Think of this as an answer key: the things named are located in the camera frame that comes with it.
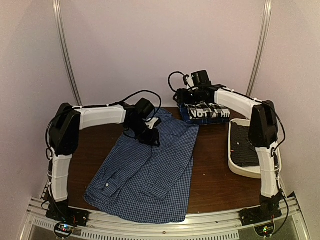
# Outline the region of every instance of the wooden table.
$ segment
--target wooden table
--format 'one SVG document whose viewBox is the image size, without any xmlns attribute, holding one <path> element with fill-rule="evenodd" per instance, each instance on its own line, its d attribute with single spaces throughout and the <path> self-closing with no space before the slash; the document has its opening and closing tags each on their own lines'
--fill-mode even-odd
<svg viewBox="0 0 320 240">
<path fill-rule="evenodd" d="M 178 108 L 166 108 L 181 119 Z M 236 112 L 231 118 L 243 118 Z M 239 176 L 228 167 L 228 124 L 200 126 L 193 150 L 188 213 L 209 213 L 259 205 L 261 180 Z M 97 210 L 83 195 L 117 139 L 122 125 L 109 124 L 80 132 L 79 147 L 69 169 L 69 205 Z"/>
</svg>

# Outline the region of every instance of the white tray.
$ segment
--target white tray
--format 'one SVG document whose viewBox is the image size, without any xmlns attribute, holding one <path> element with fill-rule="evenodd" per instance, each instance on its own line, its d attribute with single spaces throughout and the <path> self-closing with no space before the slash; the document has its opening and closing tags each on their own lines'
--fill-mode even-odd
<svg viewBox="0 0 320 240">
<path fill-rule="evenodd" d="M 229 134 L 228 134 L 228 165 L 230 170 L 238 175 L 247 177 L 247 178 L 252 178 L 252 179 L 261 179 L 261 171 L 260 171 L 260 166 L 237 166 L 231 159 L 231 126 L 232 123 L 236 123 L 239 126 L 245 126 L 249 127 L 250 126 L 250 120 L 247 119 L 239 119 L 235 118 L 232 119 L 229 123 Z M 280 171 L 282 169 L 282 161 L 281 161 L 281 155 L 280 155 L 280 150 L 279 148 L 277 149 L 277 155 L 278 155 L 278 160 L 280 163 Z"/>
</svg>

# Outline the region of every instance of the checkered shirt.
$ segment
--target checkered shirt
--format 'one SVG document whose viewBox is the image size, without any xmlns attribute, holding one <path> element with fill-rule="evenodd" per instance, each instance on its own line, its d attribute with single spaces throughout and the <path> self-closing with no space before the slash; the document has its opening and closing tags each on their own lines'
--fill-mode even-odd
<svg viewBox="0 0 320 240">
<path fill-rule="evenodd" d="M 164 109 L 156 116 L 162 120 L 160 147 L 122 135 L 86 189 L 83 198 L 90 205 L 138 223 L 185 220 L 199 127 Z"/>
</svg>

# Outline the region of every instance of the white wall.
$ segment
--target white wall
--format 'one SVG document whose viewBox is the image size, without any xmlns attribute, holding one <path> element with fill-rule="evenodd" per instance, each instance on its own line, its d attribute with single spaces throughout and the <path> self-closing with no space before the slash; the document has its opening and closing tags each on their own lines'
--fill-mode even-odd
<svg viewBox="0 0 320 240">
<path fill-rule="evenodd" d="M 60 103 L 74 104 L 51 1 L 0 7 L 0 237 L 17 239 L 31 196 L 47 178 L 45 129 Z"/>
<path fill-rule="evenodd" d="M 148 89 L 160 94 L 165 106 L 175 106 L 168 75 L 203 69 L 214 84 L 245 93 L 264 4 L 264 0 L 61 1 L 83 103 L 111 103 Z M 180 76 L 172 81 L 175 88 L 184 86 Z M 156 97 L 148 98 L 157 103 Z"/>
<path fill-rule="evenodd" d="M 281 147 L 287 192 L 295 191 L 312 239 L 320 225 L 320 1 L 273 1 L 253 95 L 275 102 L 287 133 Z"/>
</svg>

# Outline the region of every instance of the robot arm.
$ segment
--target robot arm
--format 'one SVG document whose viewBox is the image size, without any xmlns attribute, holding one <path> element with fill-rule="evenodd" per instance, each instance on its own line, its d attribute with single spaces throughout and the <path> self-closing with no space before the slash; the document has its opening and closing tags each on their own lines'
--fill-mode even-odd
<svg viewBox="0 0 320 240">
<path fill-rule="evenodd" d="M 152 112 L 156 113 L 155 107 L 144 98 L 135 105 L 124 102 L 94 106 L 62 104 L 47 131 L 51 156 L 48 168 L 50 205 L 46 216 L 64 222 L 75 216 L 79 226 L 86 225 L 88 212 L 68 207 L 69 165 L 78 148 L 80 130 L 105 124 L 123 124 L 125 129 L 133 130 L 135 139 L 140 143 L 159 146 L 159 132 L 155 126 L 161 120 L 154 115 L 145 120 Z"/>
<path fill-rule="evenodd" d="M 205 70 L 194 72 L 191 76 L 185 75 L 183 81 L 187 87 L 178 89 L 173 97 L 178 104 L 219 104 L 250 120 L 248 138 L 257 152 L 261 171 L 261 207 L 256 211 L 253 208 L 242 210 L 242 224 L 255 224 L 262 222 L 262 219 L 267 221 L 271 216 L 279 216 L 281 163 L 276 151 L 278 122 L 273 102 L 252 99 L 220 84 L 212 85 Z"/>
</svg>

